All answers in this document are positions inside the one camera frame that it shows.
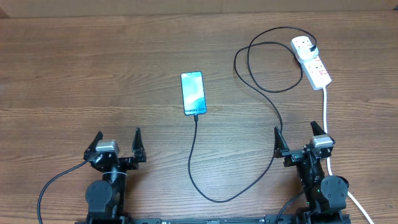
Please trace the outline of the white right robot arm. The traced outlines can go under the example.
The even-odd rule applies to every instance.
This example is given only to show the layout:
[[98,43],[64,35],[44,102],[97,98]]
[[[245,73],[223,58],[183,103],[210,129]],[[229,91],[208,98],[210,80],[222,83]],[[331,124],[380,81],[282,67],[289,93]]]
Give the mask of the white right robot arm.
[[[313,136],[302,149],[289,149],[279,128],[274,128],[274,157],[283,158],[285,167],[295,167],[303,190],[292,197],[274,218],[274,223],[350,223],[346,208],[349,182],[342,176],[326,176],[321,161],[331,156],[335,140],[316,121],[311,122]],[[285,209],[304,195],[307,206],[298,208],[293,215],[284,215]]]

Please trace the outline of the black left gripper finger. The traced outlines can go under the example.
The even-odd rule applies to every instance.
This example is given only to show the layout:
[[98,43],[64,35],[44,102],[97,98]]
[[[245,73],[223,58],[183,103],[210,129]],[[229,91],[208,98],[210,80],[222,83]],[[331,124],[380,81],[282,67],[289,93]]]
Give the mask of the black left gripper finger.
[[134,153],[134,158],[137,163],[146,162],[147,156],[143,146],[140,128],[136,128],[131,151]]
[[102,140],[102,139],[103,139],[103,133],[102,133],[101,131],[98,131],[97,134],[96,134],[96,136],[95,136],[95,138],[94,138],[94,140],[91,142],[91,144],[90,144],[90,145],[87,147],[87,149],[84,151],[83,159],[84,159],[85,161],[87,161],[87,160],[90,158],[90,156],[91,156],[94,152],[96,152],[96,146],[97,146],[98,142],[99,142],[100,140]]

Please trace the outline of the Samsung Galaxy smartphone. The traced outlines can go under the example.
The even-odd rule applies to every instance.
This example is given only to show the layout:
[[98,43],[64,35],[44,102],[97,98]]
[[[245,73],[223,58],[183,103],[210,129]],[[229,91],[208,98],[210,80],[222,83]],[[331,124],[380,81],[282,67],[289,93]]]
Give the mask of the Samsung Galaxy smartphone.
[[186,116],[205,114],[206,100],[202,72],[187,72],[180,76],[183,109]]

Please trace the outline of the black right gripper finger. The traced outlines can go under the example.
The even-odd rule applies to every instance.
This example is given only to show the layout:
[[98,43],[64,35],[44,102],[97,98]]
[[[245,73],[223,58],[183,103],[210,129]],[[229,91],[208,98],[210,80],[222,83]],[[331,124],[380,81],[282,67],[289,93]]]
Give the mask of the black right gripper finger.
[[316,121],[312,121],[310,125],[312,127],[312,132],[314,136],[320,136],[325,134],[325,131],[320,127],[320,125]]
[[282,135],[282,131],[277,126],[274,128],[274,136],[275,136],[274,157],[275,158],[285,157],[287,153],[290,151],[290,149]]

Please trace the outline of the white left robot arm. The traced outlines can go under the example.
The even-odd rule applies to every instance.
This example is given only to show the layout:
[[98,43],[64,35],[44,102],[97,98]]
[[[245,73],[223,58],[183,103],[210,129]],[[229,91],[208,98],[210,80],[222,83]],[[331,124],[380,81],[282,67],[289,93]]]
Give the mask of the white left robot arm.
[[141,130],[136,129],[130,157],[119,157],[116,140],[104,140],[98,132],[88,146],[83,159],[102,173],[101,179],[92,182],[86,189],[88,203],[86,223],[133,223],[124,211],[127,171],[137,170],[147,160],[142,143]]

